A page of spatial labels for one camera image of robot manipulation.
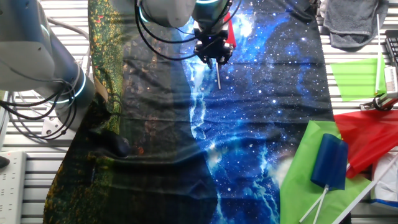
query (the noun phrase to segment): white stick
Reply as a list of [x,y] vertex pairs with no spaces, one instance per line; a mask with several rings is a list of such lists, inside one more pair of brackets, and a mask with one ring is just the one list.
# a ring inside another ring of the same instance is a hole
[[379,84],[380,84],[380,66],[381,66],[381,46],[380,46],[380,24],[379,24],[379,15],[377,15],[377,37],[379,42],[379,48],[377,53],[377,71],[376,71],[376,86],[375,86],[375,93],[377,94],[379,91]]
[[[351,167],[351,165],[348,163],[347,164],[347,168],[346,168],[346,172],[347,170]],[[304,214],[304,216],[300,219],[300,223],[304,222],[305,218],[312,212],[312,210],[318,205],[318,203],[320,202],[320,200],[322,199],[322,195],[319,196],[318,200],[310,207],[310,209],[308,209],[308,211]]]
[[300,219],[300,223],[302,223],[305,218],[312,212],[312,210],[315,208],[315,206],[318,205],[318,203],[321,201],[322,197],[319,197],[318,200],[311,206],[310,209],[308,209],[308,211],[306,212],[306,214],[303,216],[303,218]]
[[374,179],[354,200],[353,202],[346,208],[346,210],[343,211],[343,213],[340,214],[339,217],[332,223],[332,224],[339,224],[346,216],[349,214],[349,212],[355,207],[356,204],[358,204],[365,195],[372,190],[372,188],[379,182],[379,180],[386,174],[386,172],[394,165],[396,160],[398,159],[398,153],[396,156],[391,160],[391,162],[388,164],[387,168],[381,173],[381,175]]
[[319,202],[317,214],[315,215],[315,219],[313,220],[312,224],[317,224],[317,220],[318,220],[319,212],[321,211],[323,199],[325,198],[325,195],[326,195],[326,193],[328,193],[328,191],[329,191],[329,185],[326,184],[325,188],[323,189],[323,193],[321,195],[321,201]]

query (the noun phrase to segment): metal table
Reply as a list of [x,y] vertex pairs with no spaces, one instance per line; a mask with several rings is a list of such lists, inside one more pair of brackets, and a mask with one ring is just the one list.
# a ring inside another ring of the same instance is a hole
[[[88,32],[87,0],[41,0],[41,2],[47,16],[66,22],[70,25],[78,26]],[[318,18],[318,24],[320,29],[322,29],[323,18]],[[390,0],[390,8],[388,10],[387,18],[384,25],[381,27],[382,35],[386,29],[398,29],[398,0]],[[86,54],[89,42],[82,35],[60,26],[52,25],[52,30],[70,53],[77,60],[81,60]],[[322,35],[321,39],[323,51],[325,53],[328,84],[334,114],[359,110],[359,104],[368,101],[343,102],[336,85],[336,81],[331,72],[330,64],[376,57],[377,39],[374,39],[370,44],[355,53],[347,53],[342,50],[332,48],[330,46],[330,38],[327,35]],[[389,64],[389,59],[386,53],[384,53],[384,58],[386,60],[386,64]],[[29,93],[26,93],[26,98],[31,102],[36,101],[36,99]],[[45,111],[45,107],[38,106],[36,107],[36,110],[41,110],[43,112]],[[34,115],[31,111],[23,112],[31,116]],[[38,134],[41,133],[43,121],[31,121],[26,122],[26,124],[31,127],[33,131]],[[44,202],[47,192],[49,191],[49,187],[55,177],[55,173],[58,170],[71,141],[72,139],[67,139],[50,144],[37,144],[30,139],[25,138],[11,123],[8,123],[7,133],[1,151],[25,150],[27,152],[22,223],[42,223]],[[354,208],[352,211],[353,223],[398,223],[398,212],[374,207],[368,204],[368,201],[369,196],[364,198],[364,200]]]

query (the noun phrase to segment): galaxy print fabric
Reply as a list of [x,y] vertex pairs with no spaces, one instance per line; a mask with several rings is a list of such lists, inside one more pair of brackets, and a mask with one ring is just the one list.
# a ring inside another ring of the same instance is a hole
[[[120,135],[133,153],[111,168],[104,223],[279,223],[279,187],[308,121],[333,120],[308,0],[243,0],[221,90],[215,69],[156,56],[126,17]],[[171,57],[193,52],[149,42]]]

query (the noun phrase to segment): gray towel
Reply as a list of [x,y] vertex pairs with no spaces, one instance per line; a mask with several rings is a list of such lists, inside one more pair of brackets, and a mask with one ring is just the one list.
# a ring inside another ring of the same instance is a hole
[[330,30],[330,43],[338,49],[358,49],[377,36],[377,19],[383,24],[387,0],[328,0],[324,26]]

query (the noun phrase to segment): black cable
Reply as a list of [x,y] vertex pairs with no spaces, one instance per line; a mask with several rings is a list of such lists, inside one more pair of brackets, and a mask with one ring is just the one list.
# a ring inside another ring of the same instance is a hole
[[[61,97],[61,94],[57,95],[57,97],[55,97],[54,102],[57,102],[60,97]],[[2,106],[6,111],[8,111],[8,112],[10,112],[10,113],[12,113],[12,114],[14,114],[16,116],[20,116],[21,118],[28,119],[28,120],[39,120],[39,119],[45,118],[46,116],[50,115],[50,113],[55,109],[56,105],[57,105],[56,103],[53,103],[53,105],[51,106],[51,108],[49,109],[49,111],[47,113],[45,113],[45,114],[43,114],[41,116],[32,118],[32,117],[20,114],[20,113],[14,111],[13,109],[11,109],[10,107],[8,107],[7,104],[4,104],[3,102],[0,102],[0,106]]]
[[12,120],[12,123],[13,123],[13,125],[15,126],[15,128],[16,128],[21,134],[23,134],[23,135],[24,135],[25,137],[27,137],[27,138],[36,138],[36,139],[43,139],[43,140],[54,140],[54,139],[57,139],[57,138],[59,138],[60,136],[64,135],[64,134],[66,133],[66,131],[69,129],[69,127],[72,125],[72,123],[74,122],[75,116],[76,116],[76,113],[77,113],[77,104],[75,104],[74,106],[75,106],[75,110],[74,110],[74,113],[73,113],[73,116],[72,116],[72,120],[69,122],[69,124],[68,124],[68,126],[65,128],[65,130],[63,130],[63,131],[61,132],[61,134],[59,134],[58,136],[56,136],[56,137],[54,137],[54,138],[49,138],[49,137],[52,137],[52,136],[56,135],[58,132],[60,132],[60,131],[63,129],[63,127],[65,127],[65,125],[68,123],[69,118],[70,118],[70,115],[71,115],[71,113],[72,113],[72,107],[69,107],[68,116],[67,116],[65,122],[61,125],[61,127],[60,127],[59,129],[57,129],[55,132],[53,132],[52,134],[49,134],[49,135],[47,135],[47,136],[38,136],[38,135],[34,134],[34,133],[24,124],[24,122],[23,122],[23,121],[20,119],[20,117],[18,117],[18,116],[17,116],[18,122],[21,123],[21,125],[27,130],[27,132],[28,132],[30,135],[29,135],[29,134],[26,134],[25,132],[23,132],[23,130],[21,130],[21,129],[16,125],[16,123],[15,123],[13,120]]
[[380,98],[383,94],[378,94],[377,96],[375,96],[372,100],[372,104],[374,109],[378,110],[378,111],[390,111],[393,106],[389,107],[389,108],[381,108],[378,103],[377,103],[377,99]]
[[[135,4],[134,4],[135,6],[134,6],[134,7],[136,8],[136,20],[137,20],[137,13],[139,14],[139,8],[140,8],[140,6],[138,5],[137,0],[134,0],[134,1],[135,1]],[[151,37],[153,37],[154,39],[156,39],[156,40],[158,40],[158,41],[161,41],[161,42],[164,42],[164,43],[166,43],[166,44],[183,44],[183,43],[187,43],[187,42],[193,41],[193,40],[195,40],[195,39],[199,39],[199,37],[204,37],[205,35],[210,34],[212,28],[214,28],[214,26],[217,25],[217,23],[220,21],[220,19],[222,19],[223,16],[226,14],[225,11],[226,11],[227,8],[228,8],[228,4],[229,4],[229,1],[226,2],[225,6],[224,6],[224,8],[223,8],[223,10],[222,10],[222,12],[220,13],[220,15],[217,17],[217,19],[212,23],[212,25],[211,25],[210,27],[207,27],[204,31],[200,32],[199,35],[194,36],[194,37],[191,37],[191,38],[189,38],[189,39],[187,39],[187,40],[175,40],[175,41],[172,41],[172,40],[161,39],[160,37],[157,37],[155,34],[153,34],[153,33],[145,26],[145,23],[144,23],[144,21],[142,20],[141,16],[138,16],[138,20],[139,20],[139,22],[141,23],[142,28],[144,28],[144,30],[145,30]]]
[[179,28],[175,28],[175,29],[177,29],[178,31],[180,31],[180,32],[181,32],[181,33],[183,33],[183,34],[195,35],[195,34],[190,34],[190,33],[184,32],[184,31],[182,31],[182,30],[181,30],[181,29],[179,29]]
[[3,100],[0,100],[0,103],[7,104],[8,106],[19,106],[19,107],[39,106],[39,105],[41,105],[43,103],[47,103],[52,98],[56,97],[58,94],[61,94],[61,93],[60,93],[60,91],[56,92],[56,93],[52,94],[51,96],[49,96],[48,98],[44,99],[43,101],[39,101],[39,102],[36,102],[36,103],[29,103],[29,104],[26,104],[26,103],[14,103],[14,102],[10,103],[10,102],[6,102],[6,101],[3,101]]
[[[223,23],[223,25],[227,24],[227,23],[235,16],[235,14],[237,13],[237,11],[238,11],[238,9],[239,9],[241,3],[242,3],[242,0],[239,0],[239,3],[238,3],[238,5],[237,5],[235,11],[232,13],[231,17],[230,17],[229,19],[227,19],[227,20]],[[142,21],[141,17],[139,16],[139,7],[137,6],[137,0],[134,0],[134,5],[135,5],[135,6],[134,6],[134,9],[135,9],[135,16],[136,16],[136,26],[137,26],[137,29],[138,29],[138,33],[140,34],[140,36],[141,36],[142,40],[144,41],[144,43],[146,44],[146,46],[148,46],[148,48],[151,49],[151,51],[153,51],[155,54],[157,54],[157,55],[159,55],[159,56],[161,56],[161,57],[163,57],[163,58],[166,58],[166,59],[168,59],[168,60],[173,60],[173,61],[181,61],[181,60],[185,60],[185,59],[188,59],[188,58],[192,58],[192,57],[197,56],[196,53],[193,53],[193,54],[191,54],[191,55],[189,55],[189,56],[186,56],[186,57],[172,58],[172,57],[168,57],[168,56],[166,56],[166,55],[164,55],[164,54],[158,52],[157,50],[155,50],[155,49],[153,48],[153,46],[151,46],[151,44],[148,43],[147,39],[145,38],[145,36],[144,36],[144,34],[142,33],[142,30],[141,30],[141,28],[140,28],[140,23],[143,24],[144,22]],[[203,48],[201,51],[205,50],[205,49],[206,49],[207,47],[209,47],[211,44],[207,45],[207,46],[206,46],[205,48]]]
[[[188,59],[188,58],[195,57],[195,56],[197,55],[196,53],[193,53],[193,54],[191,54],[191,55],[189,55],[189,56],[186,56],[186,57],[172,58],[172,57],[166,56],[166,55],[164,55],[164,54],[158,52],[157,50],[155,50],[155,49],[153,48],[153,46],[151,46],[151,44],[148,42],[148,40],[144,37],[144,34],[142,33],[142,30],[141,30],[141,28],[140,28],[140,26],[139,26],[139,22],[138,22],[138,19],[139,19],[139,8],[137,7],[137,3],[135,3],[135,5],[136,5],[136,7],[135,7],[135,10],[136,10],[136,11],[135,11],[135,13],[136,13],[136,25],[137,25],[138,33],[139,33],[139,35],[141,36],[141,38],[142,38],[142,40],[144,41],[144,43],[146,44],[146,46],[148,46],[148,48],[151,49],[151,51],[153,51],[155,54],[157,54],[157,55],[159,55],[159,56],[161,56],[161,57],[163,57],[163,58],[166,58],[167,60],[173,60],[173,61],[181,61],[181,60],[185,60],[185,59]],[[209,45],[207,45],[206,47],[204,47],[202,50],[207,49],[209,46],[211,46],[211,45],[214,44],[215,42],[216,42],[216,41],[213,41],[212,43],[210,43]]]

